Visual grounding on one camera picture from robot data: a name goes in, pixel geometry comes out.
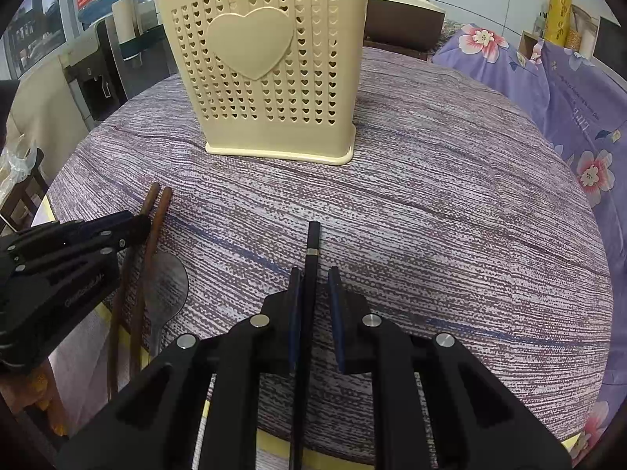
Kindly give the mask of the person's hand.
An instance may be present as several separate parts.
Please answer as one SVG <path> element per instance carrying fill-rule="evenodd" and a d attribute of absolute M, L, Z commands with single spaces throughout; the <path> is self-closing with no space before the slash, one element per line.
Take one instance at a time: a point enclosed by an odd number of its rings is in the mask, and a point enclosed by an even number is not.
<path fill-rule="evenodd" d="M 2 378 L 1 395 L 12 414 L 36 406 L 47 413 L 50 429 L 56 436 L 68 434 L 66 411 L 48 360 L 23 376 Z"/>

